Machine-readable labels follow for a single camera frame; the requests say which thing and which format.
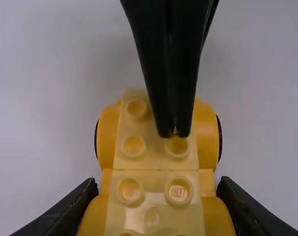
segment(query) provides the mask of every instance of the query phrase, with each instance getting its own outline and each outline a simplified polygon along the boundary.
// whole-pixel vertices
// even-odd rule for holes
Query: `gray background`
[[[144,87],[118,0],[0,1],[0,236],[87,177],[94,128],[127,87]],[[223,129],[230,176],[298,229],[298,0],[222,0],[197,95]]]

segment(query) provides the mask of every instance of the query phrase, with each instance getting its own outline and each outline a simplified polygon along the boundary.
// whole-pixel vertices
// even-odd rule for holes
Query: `lego brick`
[[[203,236],[198,171],[113,170],[105,236]]]
[[[148,94],[144,89],[125,91],[115,146],[116,170],[198,170],[195,131],[180,139],[162,139],[157,132]]]

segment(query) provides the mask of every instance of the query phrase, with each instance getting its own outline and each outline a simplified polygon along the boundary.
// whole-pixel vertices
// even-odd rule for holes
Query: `lego stud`
[[[141,183],[133,177],[123,179],[118,185],[118,199],[128,207],[137,207],[144,201]]]
[[[131,160],[137,160],[146,151],[147,147],[144,139],[139,135],[127,136],[121,145],[121,150],[125,157]]]
[[[175,177],[165,186],[165,200],[173,207],[187,206],[193,197],[193,186],[185,177]]]
[[[165,151],[174,161],[181,161],[189,154],[189,142],[185,138],[174,136],[165,141]]]
[[[134,120],[139,120],[148,112],[148,107],[145,102],[141,100],[133,100],[126,105],[127,114]]]

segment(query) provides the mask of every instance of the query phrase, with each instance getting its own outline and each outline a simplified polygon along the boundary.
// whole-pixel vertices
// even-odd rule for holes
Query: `yellow lego brick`
[[[105,236],[204,236],[198,171],[113,170]]]
[[[146,90],[128,89],[121,101],[113,168],[198,170],[194,128],[186,139],[176,136],[162,139],[155,126]]]

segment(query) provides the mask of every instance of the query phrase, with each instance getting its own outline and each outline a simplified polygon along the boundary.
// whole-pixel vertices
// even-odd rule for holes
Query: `lego wheel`
[[[219,121],[218,116],[217,117],[217,127],[218,127],[218,160],[217,162],[220,161],[221,156],[222,156],[222,148],[223,148],[223,137],[222,137],[222,127],[221,127],[221,122]]]
[[[96,159],[99,159],[98,158],[98,149],[97,149],[97,145],[96,145],[96,138],[98,135],[98,126],[99,126],[99,119],[98,119],[98,122],[96,122],[96,127],[95,127],[95,132],[94,132],[94,149],[95,149]]]

